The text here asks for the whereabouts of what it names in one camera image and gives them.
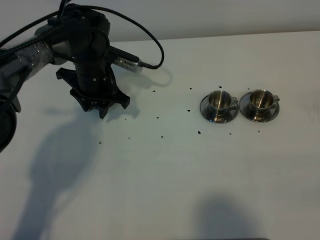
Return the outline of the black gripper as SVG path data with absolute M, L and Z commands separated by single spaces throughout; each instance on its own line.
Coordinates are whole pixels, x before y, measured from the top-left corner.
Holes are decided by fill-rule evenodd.
M 110 42 L 108 37 L 84 37 L 72 43 L 72 57 L 75 70 L 60 68 L 58 80 L 64 80 L 70 87 L 70 95 L 88 111 L 88 100 L 97 99 L 99 117 L 104 119 L 114 104 L 124 109 L 130 104 L 130 97 L 118 92 L 111 64 L 108 63 Z

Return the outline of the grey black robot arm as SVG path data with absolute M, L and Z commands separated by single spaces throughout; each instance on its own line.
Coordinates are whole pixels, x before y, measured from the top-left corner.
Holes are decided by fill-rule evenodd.
M 1 149 L 9 145 L 17 128 L 17 113 L 21 111 L 18 92 L 46 65 L 74 63 L 73 70 L 60 68 L 56 77 L 71 87 L 70 94 L 84 111 L 98 109 L 103 118 L 113 104 L 126 108 L 130 103 L 118 88 L 111 66 L 134 71 L 140 60 L 110 45 L 110 22 L 102 13 L 73 9 L 46 20 L 33 38 L 0 52 Z

